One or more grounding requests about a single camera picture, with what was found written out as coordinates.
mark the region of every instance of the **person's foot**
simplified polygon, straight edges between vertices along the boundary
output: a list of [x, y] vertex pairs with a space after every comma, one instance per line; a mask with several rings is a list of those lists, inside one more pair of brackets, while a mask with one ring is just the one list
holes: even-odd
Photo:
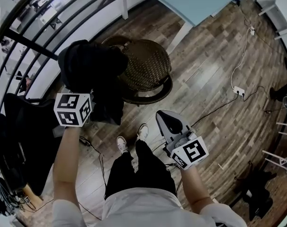
[[126, 140], [122, 136], [118, 136], [116, 139], [117, 147], [120, 150], [121, 154], [124, 154], [125, 152], [128, 152], [128, 146], [126, 146]]
[[145, 139], [147, 138], [148, 134], [149, 134], [148, 125], [147, 125], [146, 123], [143, 123], [143, 124], [139, 127], [136, 141], [138, 141], [138, 140], [145, 141]]
[[270, 88], [270, 98], [272, 99], [272, 100], [276, 100], [276, 91], [274, 90], [274, 88], [273, 87], [271, 87]]

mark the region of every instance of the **black shoe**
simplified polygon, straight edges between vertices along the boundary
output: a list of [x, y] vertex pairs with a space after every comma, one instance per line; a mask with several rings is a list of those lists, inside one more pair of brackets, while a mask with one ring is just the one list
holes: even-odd
[[277, 97], [276, 97], [276, 91], [274, 90], [274, 88], [270, 88], [270, 98], [272, 99], [272, 100], [276, 100], [277, 99]]

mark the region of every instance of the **wooden floor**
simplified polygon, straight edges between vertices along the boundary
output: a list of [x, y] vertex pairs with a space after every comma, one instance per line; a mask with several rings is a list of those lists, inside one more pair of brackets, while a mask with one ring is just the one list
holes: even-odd
[[[242, 8], [259, 35], [258, 37], [248, 34], [244, 63], [233, 76], [233, 85], [245, 89], [248, 96], [256, 91], [258, 85], [265, 87], [266, 92], [270, 87], [281, 87], [287, 83], [287, 71], [283, 62], [283, 46], [280, 41], [273, 39], [275, 34], [270, 23], [264, 17], [258, 16], [260, 9], [252, 1], [244, 0]], [[98, 38], [98, 41], [103, 41], [111, 35], [125, 35], [133, 39], [154, 40], [166, 48], [183, 23], [164, 5], [156, 0], [149, 0], [131, 11], [127, 21], [118, 20]], [[149, 126], [147, 142], [154, 154], [165, 163], [172, 162], [162, 147], [158, 147], [164, 140], [155, 120], [157, 110], [172, 110], [186, 117], [190, 123], [194, 123], [201, 116], [235, 98], [230, 76], [242, 59], [246, 31], [244, 17], [239, 8], [233, 4], [227, 5], [214, 18], [209, 17], [193, 28], [170, 55], [174, 84], [172, 92], [165, 99], [156, 104], [139, 107], [125, 104], [120, 126], [91, 123], [84, 127], [82, 134], [104, 155], [106, 179], [114, 160], [120, 155], [116, 147], [116, 137], [123, 135], [129, 145], [132, 145], [131, 142], [134, 141], [137, 129], [142, 123]], [[254, 164], [262, 161], [261, 150], [267, 149], [275, 140], [276, 121], [282, 121], [286, 114], [285, 109], [272, 114], [266, 114], [263, 110], [280, 107], [279, 102], [269, 101], [260, 88], [248, 101], [243, 102], [238, 98], [195, 125], [197, 135], [203, 137], [210, 153], [209, 157], [199, 164], [199, 172], [211, 196], [219, 202], [231, 203], [235, 197], [234, 177], [240, 176], [247, 169], [249, 161]], [[83, 145], [80, 148], [77, 196], [85, 208], [100, 218], [105, 186], [98, 154]], [[137, 158], [134, 150], [132, 155], [135, 157], [136, 169]], [[171, 174], [178, 184], [180, 171], [172, 169]], [[284, 171], [279, 174], [287, 178]], [[50, 175], [43, 193], [45, 202], [52, 199], [52, 194]], [[188, 210], [182, 188], [179, 200]], [[287, 203], [278, 204], [277, 201], [274, 201], [273, 208], [279, 206], [280, 214], [275, 217], [267, 215], [262, 220], [266, 221], [267, 226], [275, 223], [287, 208]], [[50, 226], [51, 209], [52, 204], [49, 203], [24, 221], [28, 226]], [[246, 203], [240, 201], [234, 209], [248, 222]], [[98, 222], [85, 209], [82, 208], [81, 211], [87, 223]], [[260, 223], [258, 219], [249, 226], [259, 226]]]

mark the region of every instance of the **wicker chair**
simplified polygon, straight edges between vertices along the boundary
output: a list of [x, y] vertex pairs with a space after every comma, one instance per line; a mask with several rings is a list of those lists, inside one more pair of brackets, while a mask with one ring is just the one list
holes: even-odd
[[[168, 54], [159, 44], [150, 40], [131, 40], [114, 36], [103, 42], [117, 46], [128, 56], [127, 69], [118, 77], [122, 98], [130, 104], [144, 105], [164, 99], [172, 90], [171, 63]], [[138, 92], [149, 92], [163, 85], [153, 96], [138, 96]]]

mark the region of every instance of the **white sneaker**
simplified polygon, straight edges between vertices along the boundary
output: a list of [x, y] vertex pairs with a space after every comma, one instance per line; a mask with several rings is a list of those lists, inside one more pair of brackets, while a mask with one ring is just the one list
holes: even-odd
[[126, 146], [126, 140], [122, 136], [118, 136], [116, 139], [117, 147], [120, 150], [120, 153], [123, 154], [125, 152], [128, 152], [128, 146]]
[[143, 124], [139, 127], [136, 141], [138, 141], [138, 140], [145, 141], [145, 139], [148, 137], [148, 134], [149, 134], [148, 125], [147, 125], [146, 123], [143, 123]]

